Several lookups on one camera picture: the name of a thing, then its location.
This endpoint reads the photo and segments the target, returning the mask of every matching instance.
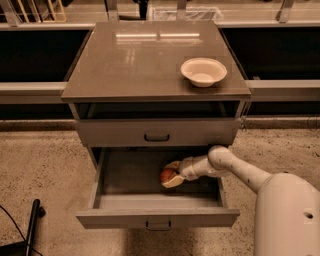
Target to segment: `black stand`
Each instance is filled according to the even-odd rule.
[[[38,217],[41,218],[44,215],[45,211],[40,207],[40,200],[35,199],[32,205],[26,240],[1,246],[0,256],[31,256]]]

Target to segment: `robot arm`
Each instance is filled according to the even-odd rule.
[[[164,187],[200,176],[233,173],[257,194],[255,256],[320,255],[320,192],[289,173],[270,174],[233,155],[222,146],[208,155],[189,157],[165,166]]]
[[[257,193],[261,185],[271,177],[271,174],[237,158],[229,149],[222,146],[212,147],[207,156],[188,157],[181,162],[173,162],[165,166],[164,170],[167,176],[173,171],[178,170],[179,173],[172,179],[163,178],[162,185],[167,188],[200,176],[221,177],[229,171]]]

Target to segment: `speckled floor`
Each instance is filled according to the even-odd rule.
[[[256,196],[233,175],[223,178],[229,207],[241,212],[232,228],[85,230],[75,215],[87,208],[95,169],[72,127],[0,122],[0,204],[26,234],[32,202],[41,200],[47,214],[39,221],[35,248],[43,255],[253,254]],[[320,190],[319,129],[248,127],[260,129],[238,132],[231,147],[237,156],[271,173],[299,175]],[[21,240],[2,211],[0,223],[0,245]]]

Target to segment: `drawer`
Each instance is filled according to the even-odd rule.
[[[231,145],[239,125],[235,118],[76,121],[89,147]]]
[[[165,164],[205,151],[102,149],[89,209],[77,218],[88,229],[232,226],[239,210],[227,208],[221,179],[203,177],[171,189],[160,184]]]

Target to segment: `black panel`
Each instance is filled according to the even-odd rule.
[[[1,31],[0,82],[66,80],[88,32]]]
[[[0,120],[73,119],[68,104],[0,105]]]
[[[223,28],[248,79],[320,79],[320,28]]]
[[[248,115],[318,115],[320,102],[253,102]]]

